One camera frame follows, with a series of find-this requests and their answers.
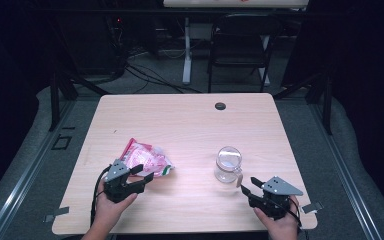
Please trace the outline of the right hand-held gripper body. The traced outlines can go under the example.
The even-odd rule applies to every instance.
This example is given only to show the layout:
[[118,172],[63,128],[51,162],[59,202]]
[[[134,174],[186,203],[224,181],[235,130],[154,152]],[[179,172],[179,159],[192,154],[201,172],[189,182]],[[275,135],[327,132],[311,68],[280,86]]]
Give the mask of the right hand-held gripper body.
[[291,195],[303,195],[301,190],[278,176],[274,176],[264,182],[261,190],[261,196],[251,193],[251,199],[248,200],[249,206],[252,208],[259,208],[268,217],[275,220],[283,218],[290,210],[289,197]]

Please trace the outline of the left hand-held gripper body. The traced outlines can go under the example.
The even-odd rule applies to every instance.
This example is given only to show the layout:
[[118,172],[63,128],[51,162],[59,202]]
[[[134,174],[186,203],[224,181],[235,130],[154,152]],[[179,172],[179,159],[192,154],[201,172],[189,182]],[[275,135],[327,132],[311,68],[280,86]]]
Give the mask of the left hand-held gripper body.
[[144,192],[145,185],[137,184],[137,181],[127,182],[132,175],[130,169],[121,160],[116,160],[110,166],[108,174],[104,178],[104,193],[112,202],[119,203],[133,193]]

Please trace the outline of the red and white snack bag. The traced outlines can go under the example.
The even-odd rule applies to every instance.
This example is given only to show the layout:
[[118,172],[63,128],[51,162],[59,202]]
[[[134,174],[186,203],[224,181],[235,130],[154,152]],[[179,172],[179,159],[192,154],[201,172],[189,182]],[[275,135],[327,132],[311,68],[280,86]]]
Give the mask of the red and white snack bag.
[[153,173],[155,177],[168,175],[174,164],[163,153],[162,149],[150,144],[139,143],[131,138],[126,145],[120,160],[128,167],[133,168],[142,164],[143,170],[137,176],[146,176]]

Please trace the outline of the clear glass jar with lid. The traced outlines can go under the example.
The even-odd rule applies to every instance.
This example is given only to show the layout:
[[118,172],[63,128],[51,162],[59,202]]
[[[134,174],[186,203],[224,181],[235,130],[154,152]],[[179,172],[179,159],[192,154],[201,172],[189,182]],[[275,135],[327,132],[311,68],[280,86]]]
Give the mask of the clear glass jar with lid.
[[239,188],[243,180],[241,165],[241,153],[232,146],[225,146],[217,154],[214,176],[222,183],[235,183]]

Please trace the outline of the person's left hand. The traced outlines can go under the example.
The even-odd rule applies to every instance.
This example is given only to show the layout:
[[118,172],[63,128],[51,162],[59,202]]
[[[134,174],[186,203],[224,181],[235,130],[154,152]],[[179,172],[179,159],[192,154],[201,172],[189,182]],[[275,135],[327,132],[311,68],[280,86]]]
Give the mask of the person's left hand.
[[121,202],[114,203],[107,198],[103,190],[104,182],[101,181],[98,187],[99,195],[97,196],[96,213],[92,228],[109,233],[119,221],[122,213],[136,200],[137,194],[133,193]]

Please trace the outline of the person's right hand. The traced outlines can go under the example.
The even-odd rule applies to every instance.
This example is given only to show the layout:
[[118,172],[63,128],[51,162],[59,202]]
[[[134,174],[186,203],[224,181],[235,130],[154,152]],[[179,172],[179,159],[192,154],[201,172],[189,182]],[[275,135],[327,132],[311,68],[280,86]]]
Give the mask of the person's right hand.
[[253,209],[257,218],[266,227],[272,240],[298,240],[298,220],[295,218],[298,200],[294,195],[291,195],[289,199],[290,213],[287,213],[283,218],[278,220],[273,220],[268,217],[259,208]]

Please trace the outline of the grey tape strip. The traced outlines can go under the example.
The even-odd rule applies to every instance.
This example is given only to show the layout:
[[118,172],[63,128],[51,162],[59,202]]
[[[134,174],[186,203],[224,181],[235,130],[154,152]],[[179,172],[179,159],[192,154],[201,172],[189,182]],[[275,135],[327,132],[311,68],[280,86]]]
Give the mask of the grey tape strip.
[[67,214],[69,212],[69,207],[63,207],[55,210],[51,214],[47,214],[43,218],[44,223],[52,222],[57,216]]
[[324,208],[323,204],[321,202],[314,202],[310,203],[308,205],[302,206],[301,210],[303,213],[317,213],[319,210],[322,210]]

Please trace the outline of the black metal stand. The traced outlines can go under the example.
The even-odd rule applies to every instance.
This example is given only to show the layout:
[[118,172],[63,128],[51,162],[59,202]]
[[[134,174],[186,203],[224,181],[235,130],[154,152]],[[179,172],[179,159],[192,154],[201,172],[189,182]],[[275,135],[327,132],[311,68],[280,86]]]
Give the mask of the black metal stand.
[[286,87],[281,92],[275,94],[273,98],[275,100],[283,99],[305,86],[310,87],[305,96],[305,101],[308,104],[317,104],[320,98],[323,98],[322,126],[331,135],[332,79],[327,73],[313,74],[298,83]]
[[95,92],[100,96],[108,94],[108,91],[101,89],[93,83],[87,81],[78,74],[69,71],[63,67],[58,67],[54,70],[50,77],[50,96],[51,96],[51,126],[49,131],[52,132],[60,122],[60,96],[63,96],[69,100],[74,101],[78,97],[78,92],[74,87],[74,84],[80,84],[87,89]]

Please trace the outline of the dark equipment with red light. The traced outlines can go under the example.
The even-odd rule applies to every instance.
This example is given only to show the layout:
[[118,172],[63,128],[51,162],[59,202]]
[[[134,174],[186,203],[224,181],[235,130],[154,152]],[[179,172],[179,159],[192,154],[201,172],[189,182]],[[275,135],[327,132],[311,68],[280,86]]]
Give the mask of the dark equipment with red light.
[[125,73],[128,52],[123,42],[123,26],[120,17],[110,16],[106,18],[111,44],[116,56],[116,70],[113,78],[119,78]]

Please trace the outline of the black folding chair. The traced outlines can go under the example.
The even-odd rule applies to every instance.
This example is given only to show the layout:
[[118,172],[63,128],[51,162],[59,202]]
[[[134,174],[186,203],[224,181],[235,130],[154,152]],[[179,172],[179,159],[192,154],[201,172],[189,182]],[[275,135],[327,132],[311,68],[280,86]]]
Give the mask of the black folding chair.
[[[280,20],[263,14],[227,14],[214,21],[207,65],[208,92],[212,91],[213,68],[269,69],[275,39],[283,30]],[[269,37],[267,49],[262,37]]]

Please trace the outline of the white desk top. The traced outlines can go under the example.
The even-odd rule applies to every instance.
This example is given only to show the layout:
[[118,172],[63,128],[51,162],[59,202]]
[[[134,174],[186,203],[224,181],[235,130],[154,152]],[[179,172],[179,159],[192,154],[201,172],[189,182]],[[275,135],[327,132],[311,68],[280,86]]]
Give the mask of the white desk top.
[[310,0],[163,0],[172,8],[305,8]]

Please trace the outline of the metal floor rail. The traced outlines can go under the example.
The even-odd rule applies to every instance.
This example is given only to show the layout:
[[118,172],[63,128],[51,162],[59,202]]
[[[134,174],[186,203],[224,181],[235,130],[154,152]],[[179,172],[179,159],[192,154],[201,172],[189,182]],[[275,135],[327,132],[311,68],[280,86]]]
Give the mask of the metal floor rail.
[[61,208],[82,139],[77,102],[62,107],[57,127],[48,130],[42,107],[20,151],[0,182],[0,240],[61,240],[43,218]]
[[322,112],[318,106],[310,104],[309,109],[313,118],[316,121],[319,131],[321,132],[325,142],[327,143],[330,152],[333,155],[333,165],[335,166],[337,175],[341,181],[341,185],[346,192],[347,198],[350,201],[353,212],[355,213],[360,226],[367,240],[383,240],[372,215],[369,212],[367,204],[362,198],[355,181],[345,163],[345,160],[334,140],[332,135],[329,135],[322,122]]

